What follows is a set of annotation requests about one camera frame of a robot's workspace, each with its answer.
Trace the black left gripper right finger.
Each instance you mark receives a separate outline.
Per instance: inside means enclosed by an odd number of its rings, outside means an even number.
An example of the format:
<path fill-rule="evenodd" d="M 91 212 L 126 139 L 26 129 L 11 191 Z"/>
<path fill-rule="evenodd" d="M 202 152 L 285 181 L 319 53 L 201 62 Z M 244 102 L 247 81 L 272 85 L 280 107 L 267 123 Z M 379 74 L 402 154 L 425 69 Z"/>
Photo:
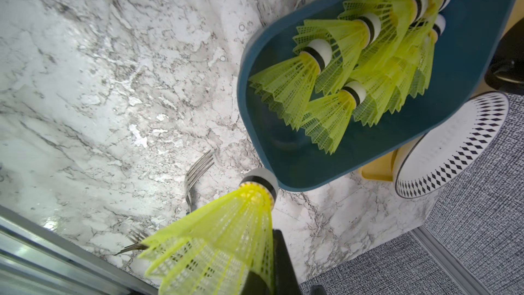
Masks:
<path fill-rule="evenodd" d="M 301 295 L 295 270 L 291 262 L 286 242 L 282 232 L 273 230 L 274 237 L 274 276 L 275 291 L 277 295 Z"/>

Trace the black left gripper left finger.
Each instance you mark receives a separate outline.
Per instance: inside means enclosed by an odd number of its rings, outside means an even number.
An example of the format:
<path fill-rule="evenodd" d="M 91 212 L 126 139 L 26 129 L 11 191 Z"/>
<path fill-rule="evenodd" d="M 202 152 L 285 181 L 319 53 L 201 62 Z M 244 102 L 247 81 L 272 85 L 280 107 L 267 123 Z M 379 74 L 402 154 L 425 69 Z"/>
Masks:
<path fill-rule="evenodd" d="M 258 274 L 250 271 L 240 295 L 270 295 L 270 288 Z"/>

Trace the yellow shuttlecock seven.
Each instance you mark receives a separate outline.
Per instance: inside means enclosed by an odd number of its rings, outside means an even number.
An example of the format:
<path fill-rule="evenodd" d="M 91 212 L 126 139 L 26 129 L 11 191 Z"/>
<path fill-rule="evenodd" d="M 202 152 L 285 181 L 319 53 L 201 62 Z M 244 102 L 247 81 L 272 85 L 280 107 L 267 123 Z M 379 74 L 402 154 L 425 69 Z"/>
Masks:
<path fill-rule="evenodd" d="M 255 168 L 238 188 L 148 236 L 140 258 L 159 294 L 241 294 L 250 275 L 274 293 L 272 210 L 278 180 Z"/>

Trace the teal plastic storage box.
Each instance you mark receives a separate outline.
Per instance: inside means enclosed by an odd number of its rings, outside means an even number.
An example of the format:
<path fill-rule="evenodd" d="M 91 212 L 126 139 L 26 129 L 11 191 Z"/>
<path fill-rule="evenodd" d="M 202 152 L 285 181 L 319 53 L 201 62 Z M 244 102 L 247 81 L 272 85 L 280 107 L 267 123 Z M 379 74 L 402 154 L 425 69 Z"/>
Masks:
<path fill-rule="evenodd" d="M 484 75 L 515 0 L 317 0 L 255 35 L 237 105 L 279 187 L 322 187 L 430 131 Z"/>

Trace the yellow shuttlecock six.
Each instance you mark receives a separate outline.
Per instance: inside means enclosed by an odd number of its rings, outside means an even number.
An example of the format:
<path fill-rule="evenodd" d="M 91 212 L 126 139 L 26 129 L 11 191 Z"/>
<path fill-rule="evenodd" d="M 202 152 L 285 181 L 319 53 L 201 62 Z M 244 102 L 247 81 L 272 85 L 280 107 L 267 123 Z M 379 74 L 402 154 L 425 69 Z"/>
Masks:
<path fill-rule="evenodd" d="M 310 101 L 300 126 L 320 150 L 326 154 L 334 154 L 353 111 L 366 96 L 367 92 L 360 83 L 349 82 L 335 94 Z"/>

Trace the yellow shuttlecock four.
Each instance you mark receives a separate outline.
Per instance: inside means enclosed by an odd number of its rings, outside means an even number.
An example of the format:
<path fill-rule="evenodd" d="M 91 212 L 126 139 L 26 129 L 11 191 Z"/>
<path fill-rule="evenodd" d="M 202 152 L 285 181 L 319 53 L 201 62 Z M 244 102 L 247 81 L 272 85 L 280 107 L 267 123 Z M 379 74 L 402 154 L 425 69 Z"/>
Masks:
<path fill-rule="evenodd" d="M 268 109 L 297 131 L 315 82 L 331 58 L 330 43 L 314 39 L 297 56 L 252 75 L 249 83 Z"/>

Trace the yellow shuttlecock three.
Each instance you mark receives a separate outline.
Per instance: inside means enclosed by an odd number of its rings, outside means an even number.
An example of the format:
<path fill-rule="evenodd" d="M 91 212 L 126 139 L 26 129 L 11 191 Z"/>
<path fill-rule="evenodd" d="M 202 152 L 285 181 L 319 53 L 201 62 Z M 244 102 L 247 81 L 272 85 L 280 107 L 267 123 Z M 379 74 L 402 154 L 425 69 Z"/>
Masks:
<path fill-rule="evenodd" d="M 332 49 L 330 62 L 315 82 L 316 93 L 327 96 L 345 85 L 363 50 L 377 39 L 382 24 L 376 14 L 366 13 L 353 20 L 307 19 L 296 30 L 295 54 L 315 39 L 328 42 Z"/>

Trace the yellow shuttlecock five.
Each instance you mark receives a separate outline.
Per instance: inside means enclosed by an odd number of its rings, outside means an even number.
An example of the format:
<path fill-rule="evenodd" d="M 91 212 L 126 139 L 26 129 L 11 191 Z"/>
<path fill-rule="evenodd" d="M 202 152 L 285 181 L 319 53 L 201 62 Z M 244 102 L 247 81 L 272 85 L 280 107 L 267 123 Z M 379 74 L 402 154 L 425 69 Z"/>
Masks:
<path fill-rule="evenodd" d="M 363 49 L 358 68 L 374 70 L 385 65 L 393 56 L 410 25 L 421 19 L 429 5 L 429 0 L 346 0 L 344 11 L 337 18 L 355 20 L 366 14 L 378 17 L 381 31 Z"/>

